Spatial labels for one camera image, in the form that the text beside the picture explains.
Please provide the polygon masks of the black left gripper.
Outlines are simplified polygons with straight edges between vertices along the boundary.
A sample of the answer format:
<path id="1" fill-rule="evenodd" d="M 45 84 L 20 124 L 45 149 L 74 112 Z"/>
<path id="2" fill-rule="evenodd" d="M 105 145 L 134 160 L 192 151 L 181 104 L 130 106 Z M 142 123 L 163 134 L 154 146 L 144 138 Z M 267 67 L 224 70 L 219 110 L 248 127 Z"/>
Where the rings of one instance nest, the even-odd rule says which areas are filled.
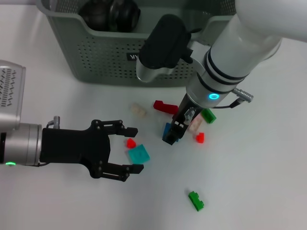
<path id="1" fill-rule="evenodd" d="M 122 120 L 93 120 L 86 130 L 42 130 L 39 160 L 44 163 L 81 164 L 92 178 L 106 178 L 125 182 L 131 174 L 140 174 L 143 164 L 118 165 L 108 163 L 110 143 L 108 135 L 134 138 L 138 129 L 125 128 Z"/>

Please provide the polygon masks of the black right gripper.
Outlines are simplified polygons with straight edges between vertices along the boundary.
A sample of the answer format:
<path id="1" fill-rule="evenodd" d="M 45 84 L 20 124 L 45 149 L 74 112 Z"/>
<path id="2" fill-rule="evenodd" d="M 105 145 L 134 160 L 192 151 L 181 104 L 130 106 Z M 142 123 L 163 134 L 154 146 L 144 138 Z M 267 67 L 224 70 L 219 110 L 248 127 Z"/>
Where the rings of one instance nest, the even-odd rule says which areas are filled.
<path id="1" fill-rule="evenodd" d="M 201 112 L 201 107 L 195 104 L 187 94 L 182 99 L 178 112 L 172 117 L 171 130 L 163 135 L 163 141 L 173 145 L 181 139 L 193 119 Z"/>

